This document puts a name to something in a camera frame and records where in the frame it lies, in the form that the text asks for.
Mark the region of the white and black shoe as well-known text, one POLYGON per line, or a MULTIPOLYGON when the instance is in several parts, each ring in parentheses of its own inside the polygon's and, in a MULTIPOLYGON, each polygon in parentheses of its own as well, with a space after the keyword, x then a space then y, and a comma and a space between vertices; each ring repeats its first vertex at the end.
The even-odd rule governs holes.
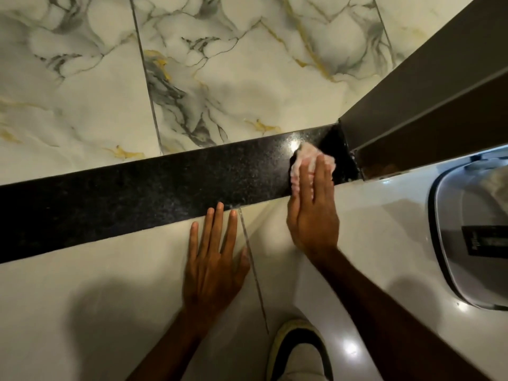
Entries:
POLYGON ((289 320, 279 328, 268 356, 266 381, 334 381, 325 341, 308 320, 289 320))

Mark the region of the pink cleaning cloth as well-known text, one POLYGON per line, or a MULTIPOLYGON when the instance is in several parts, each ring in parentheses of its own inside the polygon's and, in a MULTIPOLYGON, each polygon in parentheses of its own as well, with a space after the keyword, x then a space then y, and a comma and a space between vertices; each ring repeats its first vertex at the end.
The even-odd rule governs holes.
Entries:
POLYGON ((311 190, 314 190, 314 174, 317 158, 323 155, 325 166, 330 170, 331 174, 335 171, 336 163, 334 157, 324 154, 317 147, 308 142, 303 142, 296 150, 296 158, 289 169, 289 180, 291 184, 292 194, 300 191, 300 166, 302 162, 308 161, 308 180, 311 185, 311 190))

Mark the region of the person's left hand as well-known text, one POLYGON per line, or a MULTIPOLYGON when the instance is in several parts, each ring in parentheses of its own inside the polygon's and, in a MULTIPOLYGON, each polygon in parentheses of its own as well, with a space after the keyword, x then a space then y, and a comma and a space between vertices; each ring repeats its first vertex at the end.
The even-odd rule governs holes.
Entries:
POLYGON ((238 295, 244 283, 234 282, 239 254, 234 257, 238 231, 238 213, 229 213, 225 235, 221 235, 219 254, 209 254, 213 211, 209 208, 199 230, 199 253, 187 260, 183 282, 183 306, 203 303, 228 303, 238 295))

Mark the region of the black granite threshold strip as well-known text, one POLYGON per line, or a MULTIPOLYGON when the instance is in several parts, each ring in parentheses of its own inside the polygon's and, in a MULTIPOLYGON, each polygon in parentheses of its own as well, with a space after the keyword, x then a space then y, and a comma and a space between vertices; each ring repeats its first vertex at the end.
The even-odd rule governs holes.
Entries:
POLYGON ((359 179, 339 124, 0 186, 0 264, 289 196, 294 148, 359 179))

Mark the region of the brown door frame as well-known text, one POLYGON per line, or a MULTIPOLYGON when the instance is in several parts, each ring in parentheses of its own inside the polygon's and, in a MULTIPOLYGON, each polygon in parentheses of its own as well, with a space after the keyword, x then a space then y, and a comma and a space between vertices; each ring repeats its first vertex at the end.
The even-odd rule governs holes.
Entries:
POLYGON ((473 0, 341 118, 364 180, 508 145, 508 0, 473 0))

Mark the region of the person's right hand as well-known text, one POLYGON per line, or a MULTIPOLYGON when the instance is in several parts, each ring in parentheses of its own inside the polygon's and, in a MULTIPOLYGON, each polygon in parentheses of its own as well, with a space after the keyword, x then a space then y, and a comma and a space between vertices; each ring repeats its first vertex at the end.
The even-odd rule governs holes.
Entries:
POLYGON ((295 243, 308 259, 319 265, 336 252, 339 237, 339 217, 335 199, 330 204, 314 204, 314 190, 308 180, 308 161, 300 166, 300 212, 298 229, 301 243, 295 243))

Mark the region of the person's left forearm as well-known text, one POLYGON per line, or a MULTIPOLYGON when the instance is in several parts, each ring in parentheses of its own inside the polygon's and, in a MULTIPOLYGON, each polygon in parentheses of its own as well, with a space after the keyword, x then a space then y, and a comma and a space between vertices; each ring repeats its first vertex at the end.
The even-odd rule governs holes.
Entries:
POLYGON ((185 305, 126 381, 180 381, 193 355, 228 303, 185 305))

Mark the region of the person's right forearm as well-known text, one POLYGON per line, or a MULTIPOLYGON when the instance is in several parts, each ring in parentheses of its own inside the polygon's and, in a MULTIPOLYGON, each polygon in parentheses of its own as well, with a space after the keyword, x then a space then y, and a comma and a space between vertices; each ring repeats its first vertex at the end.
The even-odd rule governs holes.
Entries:
POLYGON ((340 299, 384 381, 490 381, 333 246, 305 255, 340 299))

